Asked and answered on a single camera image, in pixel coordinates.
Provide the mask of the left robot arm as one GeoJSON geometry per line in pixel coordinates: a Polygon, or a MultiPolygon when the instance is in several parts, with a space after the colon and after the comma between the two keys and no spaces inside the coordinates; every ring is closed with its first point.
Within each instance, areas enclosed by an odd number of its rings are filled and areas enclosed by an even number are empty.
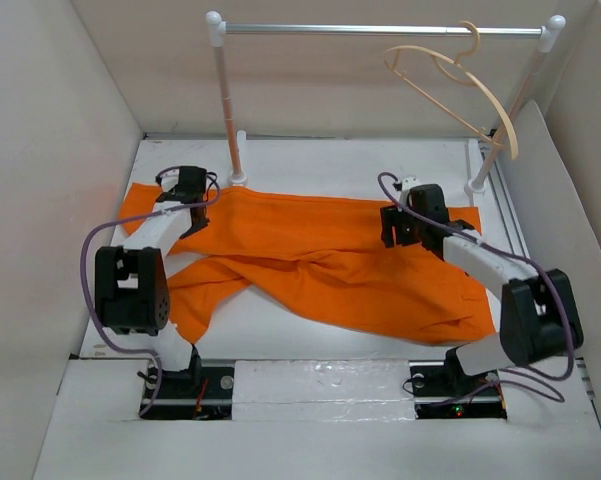
{"type": "Polygon", "coordinates": [[[81,252],[81,280],[86,280],[86,254],[96,233],[139,222],[121,244],[97,250],[94,292],[86,292],[92,322],[103,342],[118,354],[143,355],[181,396],[192,396],[202,387],[200,358],[195,346],[184,340],[170,317],[170,295],[165,260],[172,247],[209,225],[207,207],[214,203],[209,190],[217,175],[195,166],[160,172],[160,187],[152,209],[97,227],[81,252]]]}

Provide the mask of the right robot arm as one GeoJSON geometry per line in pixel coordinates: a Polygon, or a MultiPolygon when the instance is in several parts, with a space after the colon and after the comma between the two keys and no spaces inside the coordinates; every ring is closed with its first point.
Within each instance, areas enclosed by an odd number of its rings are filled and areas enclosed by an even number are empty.
{"type": "Polygon", "coordinates": [[[535,363],[561,354],[567,357],[566,370],[573,371],[584,333],[568,275],[494,247],[474,225],[452,219],[439,185],[414,177],[385,183],[387,176],[378,177],[391,202],[380,211],[383,244],[423,247],[478,281],[500,303],[497,333],[447,351],[445,387],[463,394],[479,378],[505,370],[540,380],[547,375],[535,363]]]}

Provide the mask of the orange trousers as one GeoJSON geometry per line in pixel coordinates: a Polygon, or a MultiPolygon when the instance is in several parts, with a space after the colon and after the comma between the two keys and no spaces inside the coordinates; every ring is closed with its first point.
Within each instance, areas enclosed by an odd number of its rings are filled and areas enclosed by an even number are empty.
{"type": "Polygon", "coordinates": [[[382,243],[378,201],[243,187],[212,200],[207,227],[173,248],[196,255],[168,282],[172,321],[191,342],[223,301],[250,286],[304,318],[417,343],[495,330],[476,280],[420,245],[382,243]]]}

